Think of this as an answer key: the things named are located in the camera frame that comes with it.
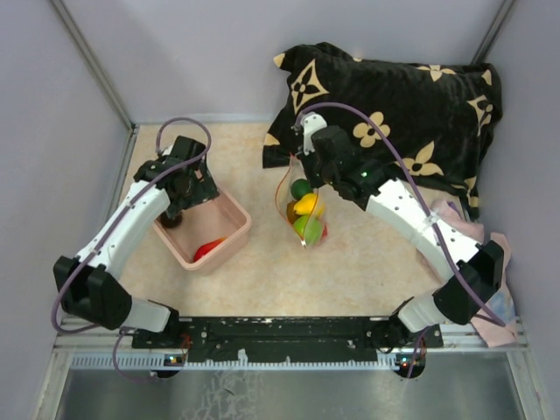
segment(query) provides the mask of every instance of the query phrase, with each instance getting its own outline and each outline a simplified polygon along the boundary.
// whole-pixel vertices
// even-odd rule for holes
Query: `pillow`
[[[299,111],[343,102],[379,125],[420,186],[458,195],[478,218],[476,179],[502,116],[501,82],[492,65],[390,63],[352,57],[328,43],[294,46],[274,62],[290,72],[290,94],[265,137],[263,167],[287,165],[302,145],[303,136],[291,129]],[[363,161],[377,159],[404,178],[381,137],[357,115],[338,108],[316,112],[349,134]]]

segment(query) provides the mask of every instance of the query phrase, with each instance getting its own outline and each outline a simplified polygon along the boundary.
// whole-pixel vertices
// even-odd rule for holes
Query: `beige floor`
[[[208,165],[213,177],[253,218],[247,247],[210,276],[201,276],[182,269],[149,229],[122,275],[122,284],[133,296],[192,316],[383,315],[404,299],[438,286],[416,250],[389,225],[327,187],[321,193],[329,237],[321,246],[303,250],[274,204],[285,169],[262,169],[267,127],[209,125],[214,143]],[[157,131],[158,126],[140,129],[125,191],[138,166],[155,157]],[[175,125],[164,133],[162,145],[172,144],[179,134],[204,138],[199,129]],[[429,203],[451,198],[422,191]]]

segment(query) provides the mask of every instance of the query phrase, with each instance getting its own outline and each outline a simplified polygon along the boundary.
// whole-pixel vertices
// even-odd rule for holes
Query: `red object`
[[[216,239],[215,241],[205,243],[204,245],[202,245],[200,248],[196,250],[196,252],[194,253],[194,257],[192,258],[192,262],[196,263],[200,258],[205,256],[207,253],[209,253],[212,249],[216,248],[225,240],[226,238],[220,238],[220,239]]]

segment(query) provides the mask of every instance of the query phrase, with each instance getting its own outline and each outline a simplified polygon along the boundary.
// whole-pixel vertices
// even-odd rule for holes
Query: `pink cloth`
[[[431,209],[437,213],[443,221],[452,228],[457,229],[463,235],[470,236],[478,242],[484,241],[484,226],[479,223],[462,220],[461,216],[453,210],[446,201],[442,199],[434,201]],[[506,326],[497,326],[480,318],[473,318],[472,325],[489,347],[497,347],[516,342],[517,330],[513,300],[506,284],[505,274],[506,267],[511,259],[511,248],[509,247],[506,236],[503,234],[492,233],[490,234],[490,239],[498,243],[504,249],[504,265],[501,287],[486,304],[494,313],[498,312],[496,314],[506,322]],[[434,277],[438,277],[434,270],[432,270],[432,272],[434,273]],[[478,311],[478,315],[487,316],[482,310]]]

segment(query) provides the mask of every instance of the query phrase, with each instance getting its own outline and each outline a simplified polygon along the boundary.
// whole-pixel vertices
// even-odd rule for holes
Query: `white wall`
[[[201,113],[270,118],[287,97],[287,73],[272,58],[296,44],[329,41],[381,60],[466,63],[500,4],[66,0],[135,122]]]
[[[517,310],[560,416],[560,2],[518,2],[489,61],[504,118],[480,175],[481,214],[507,234]]]
[[[53,264],[102,222],[126,129],[45,0],[0,2],[0,418],[30,418]]]

